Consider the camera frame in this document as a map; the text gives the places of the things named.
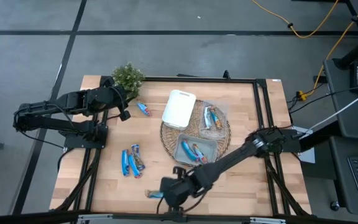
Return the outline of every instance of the black metal frame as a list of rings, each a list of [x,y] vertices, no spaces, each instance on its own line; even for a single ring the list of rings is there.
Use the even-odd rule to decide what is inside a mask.
[[[333,121],[312,134],[300,139],[301,152],[305,152],[312,147],[327,141],[331,136],[342,136],[338,121]]]
[[[266,80],[265,79],[242,79],[242,78],[230,78],[229,73],[227,71],[224,72],[224,76],[223,78],[200,78],[200,77],[146,77],[145,82],[201,82],[201,83],[244,83],[244,84],[251,84],[254,90],[254,96],[255,96],[255,106],[256,106],[256,111],[257,111],[257,117],[258,117],[258,124],[259,124],[259,128],[264,128],[264,119],[263,119],[263,114],[262,114],[262,107],[261,107],[261,103],[260,103],[260,96],[259,96],[259,87],[261,87],[263,94],[264,94],[264,101],[265,101],[265,109],[266,109],[266,113],[267,113],[267,117],[268,117],[268,125],[269,127],[273,126],[273,116],[272,116],[272,111],[271,111],[271,107],[270,107],[270,100],[269,100],[269,94],[268,94],[268,90],[267,90],[267,84],[266,84]],[[107,116],[108,116],[108,111],[105,111],[103,113],[103,118],[102,118],[102,123],[106,124],[107,121]],[[87,167],[88,167],[88,163],[90,160],[90,152],[91,149],[85,149],[85,154],[84,154],[84,159],[83,159],[83,164],[81,167],[81,174],[80,174],[80,178],[79,180],[81,180],[85,174],[85,172],[87,171]],[[267,158],[265,159],[265,163],[270,162],[270,159]],[[279,154],[275,154],[275,163],[276,163],[276,168],[278,170],[278,176],[280,178],[281,181],[284,181],[283,179],[283,174],[282,174],[282,165],[281,165],[281,161],[280,161],[280,156]],[[268,182],[268,189],[269,189],[269,194],[270,194],[270,202],[271,202],[271,206],[272,206],[272,213],[273,216],[279,215],[278,212],[278,204],[277,204],[277,199],[275,196],[275,189],[274,189],[274,183],[273,183],[273,179],[272,177],[269,175],[269,172],[267,170],[267,165],[266,167],[266,173],[267,173],[267,182]],[[89,189],[88,189],[88,194],[87,194],[87,198],[86,198],[86,205],[85,205],[85,210],[78,210],[82,215],[83,214],[87,214],[87,213],[91,213],[91,203],[92,203],[92,199],[93,199],[93,191],[94,191],[94,186],[96,184],[96,175],[97,175],[97,168],[96,170],[92,173],[92,176],[90,177],[89,180]],[[75,201],[74,201],[74,211],[65,211],[67,213],[67,215],[69,217],[71,217],[71,214],[74,212],[75,210],[79,209],[80,206],[80,200],[81,200],[81,193],[82,193],[82,189],[80,190],[80,193],[76,196]],[[289,206],[288,206],[288,202],[285,200],[285,198],[283,197],[283,204],[284,204],[284,211],[286,215],[289,215]],[[54,216],[55,212],[52,214],[50,214],[49,218],[52,218],[52,216]],[[125,213],[120,213],[123,217],[126,218],[135,218],[135,219],[156,219],[156,220],[173,220],[173,221],[177,221],[177,222],[187,222],[189,220],[192,220],[193,218],[195,220],[210,220],[210,221],[216,221],[216,216],[200,216],[200,215],[182,215],[182,216],[173,216],[173,215],[167,215],[167,214],[160,214],[160,215],[147,215],[147,214],[125,214]],[[248,216],[219,216],[220,220],[229,220],[229,221],[247,221],[250,220],[251,217]]]
[[[262,88],[262,91],[264,93],[264,101],[265,101],[265,108],[266,108],[266,113],[267,113],[267,117],[268,117],[268,123],[269,126],[272,127],[273,126],[273,116],[272,116],[272,111],[271,111],[271,107],[270,107],[270,100],[269,100],[269,94],[267,91],[267,85],[266,85],[266,80],[265,79],[241,79],[241,78],[230,78],[230,76],[228,75],[228,73],[226,73],[226,76],[224,76],[225,78],[200,78],[200,77],[146,77],[145,78],[145,82],[201,82],[201,83],[244,83],[244,84],[252,84],[252,87],[254,89],[254,96],[255,96],[255,105],[256,105],[256,110],[257,110],[257,117],[258,117],[258,123],[259,123],[259,128],[264,128],[264,119],[263,119],[263,115],[262,115],[262,107],[260,104],[260,97],[259,97],[259,87]],[[82,168],[87,166],[87,161],[89,160],[89,153],[85,154],[84,156],[84,161],[83,161],[83,165]],[[275,163],[276,163],[276,168],[277,170],[279,170],[278,174],[280,176],[280,179],[282,181],[284,181],[283,178],[283,173],[282,173],[282,164],[281,164],[281,160],[280,160],[280,156],[279,154],[275,154]],[[268,180],[268,188],[269,188],[269,194],[270,194],[270,202],[272,205],[272,212],[273,215],[278,215],[278,204],[277,204],[277,199],[275,196],[275,189],[274,189],[274,182],[272,177],[268,174],[267,170],[267,180]],[[94,186],[96,184],[96,173],[94,173],[89,181],[89,190],[88,190],[88,196],[86,199],[86,207],[85,210],[86,211],[90,211],[91,209],[91,202],[92,202],[92,198],[93,198],[93,189]],[[286,215],[290,214],[290,209],[289,209],[289,205],[287,200],[283,197],[283,204],[284,204],[284,211]],[[156,220],[168,220],[166,215],[145,215],[145,214],[131,214],[131,215],[135,215],[135,216],[139,216],[142,217],[144,215],[145,219],[153,219],[152,217],[155,217]],[[178,219],[183,219],[185,218],[187,220],[188,215],[186,215],[186,217],[176,217],[176,216],[172,216],[171,219],[169,220],[175,220],[178,221]],[[228,220],[231,219],[231,216],[221,216],[227,218]],[[242,221],[245,221],[244,219],[248,218],[248,217],[243,217],[241,218]]]

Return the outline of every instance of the plastic tray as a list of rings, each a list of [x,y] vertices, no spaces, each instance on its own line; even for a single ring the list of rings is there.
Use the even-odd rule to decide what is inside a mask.
[[[197,144],[200,151],[204,154],[204,156],[207,158],[208,162],[215,162],[216,160],[216,153],[218,150],[218,143],[215,140],[207,140],[207,139],[200,139],[196,137],[188,136],[187,134],[179,134],[177,146],[175,148],[175,151],[173,152],[173,158],[178,161],[185,164],[191,164],[191,165],[199,165],[200,162],[195,162],[189,159],[189,157],[186,155],[185,150],[181,146],[181,141],[187,139],[187,142],[189,146],[191,147],[193,144]]]
[[[209,129],[206,128],[204,110],[208,106],[214,106],[216,116],[222,123],[222,128],[218,128],[215,125],[215,122],[212,120],[211,113],[208,111],[207,119],[210,123]],[[216,101],[204,101],[203,106],[201,107],[201,119],[200,119],[200,136],[207,139],[220,140],[226,136],[226,126],[227,126],[227,108],[228,105]]]

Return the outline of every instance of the white cable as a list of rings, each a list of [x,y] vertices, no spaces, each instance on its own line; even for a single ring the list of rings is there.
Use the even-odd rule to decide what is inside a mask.
[[[313,125],[311,128],[309,128],[307,131],[305,131],[305,133],[307,133],[308,131],[312,130],[313,128],[319,126],[320,124],[323,124],[324,122],[326,122],[327,120],[333,118],[334,116],[338,115],[339,113],[341,113],[342,111],[346,110],[348,107],[352,106],[355,102],[358,101],[358,98],[355,99],[353,102],[349,103],[348,105],[346,105],[344,108],[342,108],[341,110],[339,110],[338,112],[334,113],[333,115],[329,116],[328,118],[318,122],[317,124]]]

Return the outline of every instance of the yellow cable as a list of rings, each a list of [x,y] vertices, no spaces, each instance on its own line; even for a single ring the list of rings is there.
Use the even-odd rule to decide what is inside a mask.
[[[331,13],[333,12],[333,10],[334,10],[336,4],[338,3],[338,1],[339,1],[339,0],[336,0],[336,1],[335,1],[335,3],[334,3],[334,5],[332,6],[331,10],[329,10],[327,16],[323,19],[323,21],[321,21],[320,25],[319,25],[311,34],[306,35],[306,36],[300,36],[300,35],[296,32],[296,30],[293,28],[293,26],[291,26],[290,28],[291,28],[292,32],[294,32],[294,34],[295,34],[297,37],[302,38],[302,39],[311,37],[311,36],[312,36],[315,32],[317,32],[317,30],[320,29],[320,27],[326,22],[327,18],[328,18],[328,17],[331,15]],[[267,10],[266,8],[262,7],[262,6],[261,6],[259,3],[257,3],[255,0],[252,0],[252,2],[254,2],[257,6],[259,6],[261,9],[265,10],[266,12],[268,12],[268,13],[270,13],[270,14],[272,14],[272,15],[274,15],[274,16],[277,16],[278,18],[282,19],[282,20],[283,20],[284,22],[286,22],[287,24],[290,23],[290,22],[288,22],[284,17],[282,17],[282,16],[280,16],[280,15],[278,15],[278,14],[276,14],[276,13],[274,13],[274,12],[272,12],[272,11],[269,11],[269,10]],[[341,37],[339,38],[339,40],[335,43],[334,47],[332,47],[332,49],[329,51],[329,53],[328,53],[328,55],[327,55],[327,57],[326,57],[326,60],[328,60],[328,58],[329,58],[329,57],[331,56],[331,54],[334,52],[335,48],[338,46],[338,44],[341,42],[341,40],[343,39],[343,37],[345,36],[345,34],[347,33],[347,31],[353,26],[353,24],[354,24],[354,22],[351,22],[351,23],[348,25],[348,27],[346,28],[346,30],[343,32],[342,36],[341,36]],[[312,90],[310,93],[305,93],[305,94],[303,94],[302,96],[310,96],[310,95],[312,95],[312,94],[314,93],[314,90],[316,89],[317,84],[318,84],[318,80],[319,80],[321,74],[323,73],[323,68],[324,68],[324,67],[321,66],[320,71],[318,72],[318,76],[317,76],[317,78],[316,78],[316,82],[314,83],[313,90]]]
[[[353,26],[354,22],[351,22],[348,27],[346,28],[346,30],[343,32],[342,36],[339,38],[339,40],[335,43],[334,47],[332,47],[332,49],[329,51],[329,53],[327,54],[326,60],[328,60],[328,58],[331,56],[331,54],[334,52],[335,48],[338,46],[338,44],[340,43],[340,41],[343,39],[343,37],[345,36],[345,34],[347,33],[347,31]],[[317,87],[317,83],[318,83],[318,79],[320,78],[321,74],[323,72],[323,66],[321,66],[320,71],[318,72],[318,76],[316,78],[316,82],[314,83],[314,87],[313,90],[310,93],[307,93],[305,96],[310,96],[314,93],[314,90]]]
[[[274,16],[277,16],[278,18],[282,19],[284,22],[286,22],[287,24],[289,24],[290,22],[288,22],[284,17],[272,12],[272,11],[269,11],[267,10],[266,8],[262,7],[259,3],[257,3],[255,0],[252,0],[252,2],[254,2],[257,6],[259,6],[261,9],[265,10],[266,12],[270,13],[271,15],[274,15]],[[323,19],[323,21],[321,21],[320,25],[309,35],[306,35],[306,36],[301,36],[299,35],[296,30],[293,28],[293,26],[291,26],[291,30],[292,32],[299,38],[302,38],[302,39],[305,39],[305,38],[308,38],[308,37],[311,37],[315,32],[317,32],[317,30],[320,29],[320,27],[326,22],[326,20],[328,19],[328,17],[331,15],[331,13],[333,12],[333,10],[335,9],[335,6],[336,4],[339,2],[339,0],[336,0],[334,5],[332,6],[332,8],[329,10],[329,12],[327,13],[327,16]]]

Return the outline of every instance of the electrical cord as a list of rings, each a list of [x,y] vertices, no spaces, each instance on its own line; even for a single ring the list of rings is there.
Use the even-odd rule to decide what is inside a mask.
[[[318,88],[322,87],[323,85],[324,85],[324,83],[320,84],[320,85],[317,86],[317,88],[315,88],[315,89],[312,89],[312,90],[307,91],[306,93],[309,93],[309,92],[311,92],[311,91],[313,91],[313,90],[317,90]],[[291,101],[287,101],[287,103],[292,103],[291,107],[289,107],[288,110],[290,111],[290,110],[296,105],[296,103],[297,103],[298,101],[299,101],[299,97],[298,97],[298,96],[294,96]]]
[[[49,105],[49,106],[54,106],[54,107],[56,107],[58,110],[60,110],[60,111],[65,115],[65,117],[67,118],[67,120],[68,120],[68,122],[70,123],[70,125],[71,125],[73,128],[75,128],[73,122],[72,122],[71,119],[68,117],[66,111],[64,111],[61,107],[59,107],[58,105],[56,105],[56,104],[54,104],[54,103],[48,103],[47,106],[48,106],[48,105]],[[17,124],[17,117],[18,117],[18,115],[19,115],[19,113],[20,113],[21,111],[24,111],[24,110],[27,110],[27,109],[40,108],[40,107],[43,107],[43,106],[35,106],[35,107],[22,108],[22,109],[17,110],[17,111],[14,113],[14,119],[13,119],[14,126],[16,126],[16,124]],[[56,146],[56,147],[59,147],[59,148],[63,149],[63,146],[59,146],[58,144],[55,144],[55,143],[52,143],[52,142],[48,142],[48,141],[45,141],[45,140],[41,140],[41,139],[38,139],[38,138],[31,137],[31,136],[25,134],[23,131],[20,131],[20,133],[22,133],[22,134],[23,134],[25,137],[27,137],[27,138],[30,138],[30,139],[33,139],[33,140],[36,140],[36,141],[40,141],[40,142],[43,142],[43,143],[47,143],[47,144],[50,144],[50,145],[53,145],[53,146]]]
[[[107,120],[113,119],[113,118],[118,118],[118,117],[119,117],[119,115],[111,116],[111,117],[108,117]]]
[[[255,0],[252,0],[252,2],[254,2],[256,5],[258,5],[261,9],[265,10],[266,12],[268,12],[268,13],[274,15],[274,16],[277,16],[277,17],[281,18],[283,21],[285,21],[285,22],[288,24],[289,28],[295,33],[295,35],[296,35],[297,37],[299,37],[299,38],[307,38],[307,37],[310,37],[311,35],[313,35],[313,34],[325,23],[326,19],[329,17],[329,15],[332,13],[333,9],[335,8],[335,6],[336,6],[338,0],[334,3],[333,7],[332,7],[331,10],[328,12],[327,16],[323,19],[323,21],[320,23],[320,25],[317,27],[317,29],[314,30],[311,34],[309,34],[309,35],[307,35],[307,36],[300,36],[300,35],[298,35],[298,34],[296,33],[295,29],[293,28],[293,25],[292,25],[291,23],[289,23],[284,17],[282,17],[282,16],[280,16],[280,15],[274,13],[274,12],[271,12],[271,11],[265,9],[265,8],[262,7],[259,3],[257,3]],[[339,40],[335,43],[334,47],[332,47],[332,49],[331,49],[331,50],[329,51],[329,53],[327,54],[326,60],[328,60],[328,58],[329,58],[329,57],[331,56],[331,54],[334,52],[334,50],[336,49],[336,47],[338,46],[338,44],[342,41],[343,37],[345,36],[345,34],[347,33],[347,31],[353,26],[353,24],[354,24],[354,22],[351,22],[351,23],[348,25],[348,27],[346,28],[346,30],[343,32],[342,36],[339,38]],[[319,80],[321,74],[323,73],[323,70],[324,70],[324,66],[322,65],[321,68],[320,68],[320,71],[319,71],[319,73],[318,73],[318,75],[317,75],[317,79],[316,79],[316,81],[315,81],[315,83],[314,83],[313,91],[311,91],[310,93],[304,93],[304,94],[302,94],[302,96],[307,97],[307,96],[310,96],[310,95],[312,95],[312,94],[314,93],[314,90],[315,90],[316,87],[317,87],[318,80]]]
[[[44,143],[47,143],[47,144],[51,144],[53,146],[56,146],[56,147],[59,147],[61,149],[63,149],[63,146],[59,146],[58,144],[55,144],[55,143],[52,143],[52,142],[48,142],[48,141],[45,141],[45,140],[41,140],[41,139],[37,139],[37,138],[34,138],[34,137],[31,137],[31,136],[28,136],[26,134],[24,134],[22,131],[20,131],[20,133],[22,133],[25,137],[27,138],[31,138],[33,140],[36,140],[36,141],[40,141],[40,142],[44,142]]]
[[[190,206],[187,209],[184,209],[183,213],[186,213],[186,212],[190,211],[191,209],[197,207],[197,205],[199,205],[200,202],[204,199],[205,195],[206,195],[206,192],[200,197],[200,199],[198,199],[198,201],[194,205]]]
[[[63,157],[65,157],[66,154],[68,154],[71,150],[73,150],[74,148],[68,148],[67,151],[65,151],[60,157],[59,160],[57,161],[57,172],[59,172],[60,170],[60,163],[63,159]]]
[[[163,199],[164,199],[164,195],[162,195],[160,201],[158,202],[157,211],[155,212],[156,214],[158,214],[158,211],[160,210],[160,205],[161,205],[161,202],[162,202]]]
[[[119,98],[121,99],[121,106],[124,107],[124,99],[122,99],[121,94],[119,94],[118,90],[117,90],[115,87],[110,86],[110,88],[113,89],[113,90],[118,94]],[[121,115],[121,114],[108,117],[107,120],[113,119],[113,118],[118,118],[120,115]]]
[[[264,11],[270,13],[271,15],[277,16],[278,18],[282,19],[284,22],[286,22],[288,24],[288,27],[292,30],[292,32],[299,38],[305,39],[305,38],[309,38],[311,37],[314,33],[316,33],[320,27],[326,22],[326,20],[328,19],[328,17],[331,15],[331,13],[333,12],[333,10],[335,9],[336,4],[339,2],[339,0],[336,0],[334,5],[332,6],[332,8],[329,10],[329,12],[327,13],[327,16],[323,19],[323,21],[320,22],[320,25],[309,35],[299,35],[296,30],[293,28],[293,24],[291,22],[289,22],[288,20],[286,20],[284,17],[267,10],[266,8],[262,7],[259,3],[257,3],[255,0],[252,0],[252,2],[254,2],[257,6],[259,6],[261,9],[263,9]]]
[[[329,51],[329,53],[327,54],[326,60],[328,60],[328,58],[329,58],[329,57],[331,56],[331,54],[334,52],[334,50],[336,49],[336,47],[338,46],[338,44],[341,42],[341,40],[343,39],[343,37],[345,36],[345,34],[347,33],[347,31],[353,26],[353,24],[354,24],[354,22],[352,21],[352,22],[348,25],[348,27],[347,27],[347,28],[345,29],[345,31],[343,32],[342,36],[339,38],[339,40],[335,43],[334,47],[332,47],[332,49],[331,49],[331,50]],[[318,83],[318,80],[319,80],[319,78],[320,78],[320,76],[321,76],[323,70],[324,70],[324,66],[322,65],[321,68],[320,68],[320,71],[318,72],[318,75],[317,75],[317,78],[316,78],[316,82],[314,83],[313,89],[316,88],[317,83]],[[313,93],[314,93],[314,91],[312,91],[312,92],[306,94],[305,96],[306,96],[306,97],[307,97],[307,96],[310,96],[310,95],[312,95]]]
[[[337,94],[337,93],[343,93],[343,92],[345,92],[345,91],[355,90],[355,89],[358,89],[358,87],[348,88],[348,89],[346,89],[346,90],[336,91],[336,92],[333,92],[333,93],[328,93],[328,94],[326,94],[326,95],[324,95],[324,96],[320,96],[319,98],[316,98],[316,99],[314,99],[314,100],[312,100],[312,101],[310,101],[310,102],[307,102],[305,105],[303,105],[303,106],[297,108],[295,111],[291,111],[290,114],[295,113],[295,112],[297,112],[298,110],[300,110],[300,109],[302,109],[302,108],[308,106],[309,104],[314,103],[315,101],[321,100],[321,99],[323,99],[323,98],[325,98],[325,97],[327,97],[327,96],[332,96],[332,95],[335,95],[335,94]]]
[[[73,121],[70,119],[70,117],[67,115],[67,112],[65,110],[63,110],[63,108],[61,108],[60,106],[56,105],[55,103],[48,103],[47,106],[54,106],[56,107],[58,110],[60,110],[63,115],[66,117],[67,121],[70,123],[70,125],[74,128],[77,129],[74,124]]]
[[[348,109],[348,107],[352,106],[354,103],[358,102],[358,98],[355,99],[354,101],[350,102],[348,105],[346,105],[345,107],[343,107],[342,109],[340,109],[339,111],[337,111],[336,113],[332,114],[331,116],[329,116],[328,118],[318,122],[317,124],[313,125],[312,127],[310,127],[309,129],[307,129],[305,132],[307,133],[308,131],[312,130],[313,128],[319,126],[320,124],[325,123],[327,120],[333,118],[334,116],[342,113],[344,110]]]

